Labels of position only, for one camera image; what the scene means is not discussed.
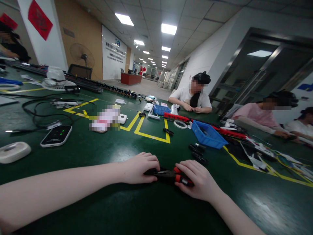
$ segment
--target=green workbench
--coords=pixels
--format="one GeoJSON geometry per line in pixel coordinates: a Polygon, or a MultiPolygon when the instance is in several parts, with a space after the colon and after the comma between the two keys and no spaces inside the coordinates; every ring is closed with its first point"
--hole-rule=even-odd
{"type": "MultiPolygon", "coordinates": [[[[21,80],[21,74],[41,80],[39,75],[8,68],[7,79],[21,80]]],[[[58,92],[42,90],[39,86],[26,83],[21,90],[33,91],[17,94],[43,96],[58,92]]],[[[95,94],[81,90],[79,97],[60,95],[63,98],[75,98],[95,101],[73,109],[86,110],[89,115],[96,115],[108,104],[115,104],[117,98],[127,104],[121,105],[121,113],[128,116],[127,128],[142,112],[146,101],[140,103],[110,91],[95,94]]],[[[0,146],[17,141],[28,143],[32,152],[25,158],[0,165],[0,184],[24,177],[60,169],[90,166],[110,162],[125,161],[140,152],[151,152],[159,159],[160,165],[172,169],[175,163],[192,159],[188,145],[196,143],[192,130],[182,130],[167,121],[168,128],[175,134],[170,137],[170,144],[143,135],[135,134],[140,118],[132,128],[112,130],[104,134],[89,131],[89,119],[73,116],[77,119],[67,142],[63,146],[42,148],[40,142],[47,131],[28,134],[9,134],[11,129],[33,129],[31,117],[21,108],[26,98],[17,98],[20,103],[0,107],[0,146]]],[[[39,114],[63,113],[49,104],[38,107],[39,114]]],[[[184,110],[180,115],[194,117],[212,123],[218,123],[217,115],[196,115],[184,110]]],[[[43,119],[43,123],[55,121],[43,119]]],[[[164,120],[144,118],[140,132],[146,135],[166,139],[163,128],[164,120]]],[[[286,143],[283,140],[249,128],[249,132],[273,144],[279,151],[290,154],[303,163],[312,163],[312,150],[286,143]]],[[[242,167],[225,149],[208,148],[204,155],[208,159],[207,169],[235,203],[267,234],[312,234],[313,233],[313,188],[300,183],[285,180],[247,167],[242,167]]],[[[296,177],[290,170],[277,163],[269,163],[280,174],[296,177]]],[[[182,193],[174,185],[155,182],[149,185],[115,184],[74,203],[66,208],[47,215],[20,229],[16,234],[231,234],[226,224],[213,207],[206,202],[193,199],[182,193]]]]}

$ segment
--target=white shirt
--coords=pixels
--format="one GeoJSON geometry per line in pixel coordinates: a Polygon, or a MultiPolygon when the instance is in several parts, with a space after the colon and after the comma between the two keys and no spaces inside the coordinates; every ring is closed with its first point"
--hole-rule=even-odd
{"type": "MultiPolygon", "coordinates": [[[[191,99],[191,97],[193,97],[193,94],[189,93],[188,87],[178,88],[176,91],[173,92],[173,94],[170,95],[170,97],[174,97],[176,99],[179,99],[182,102],[190,104],[190,99],[191,99]]],[[[197,107],[200,107],[200,108],[210,107],[210,108],[212,108],[208,94],[205,94],[205,93],[200,94],[197,107]]]]}
{"type": "Polygon", "coordinates": [[[295,120],[288,122],[286,125],[284,125],[285,129],[292,132],[300,132],[302,134],[313,136],[313,126],[312,125],[305,125],[302,122],[295,120]]]}

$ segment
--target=red banner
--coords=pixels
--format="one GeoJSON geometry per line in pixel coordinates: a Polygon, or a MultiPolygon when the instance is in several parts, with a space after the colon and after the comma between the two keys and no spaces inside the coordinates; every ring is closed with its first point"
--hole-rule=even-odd
{"type": "Polygon", "coordinates": [[[18,24],[12,20],[6,13],[3,13],[0,17],[0,21],[2,21],[4,24],[15,30],[18,26],[18,24]]]}
{"type": "Polygon", "coordinates": [[[32,1],[29,10],[28,10],[28,20],[32,23],[38,33],[43,37],[46,41],[50,31],[52,29],[53,24],[42,11],[40,6],[37,4],[35,0],[32,1]]]}

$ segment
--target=blue plastic bin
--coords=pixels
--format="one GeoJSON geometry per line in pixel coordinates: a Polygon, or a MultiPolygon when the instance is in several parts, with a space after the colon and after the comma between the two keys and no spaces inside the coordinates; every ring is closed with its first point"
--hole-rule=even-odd
{"type": "Polygon", "coordinates": [[[209,124],[193,121],[191,129],[202,145],[221,149],[224,145],[228,144],[228,142],[209,124]],[[200,127],[202,127],[208,134],[205,135],[200,130],[200,127]]]}
{"type": "Polygon", "coordinates": [[[166,106],[154,105],[153,112],[160,116],[163,116],[164,113],[170,113],[171,110],[166,106]]]}

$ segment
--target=reception desk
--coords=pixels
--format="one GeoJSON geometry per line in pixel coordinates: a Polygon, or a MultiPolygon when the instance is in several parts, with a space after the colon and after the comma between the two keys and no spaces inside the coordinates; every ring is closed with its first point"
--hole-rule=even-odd
{"type": "Polygon", "coordinates": [[[141,75],[121,73],[121,83],[126,85],[134,85],[141,83],[141,75]]]}

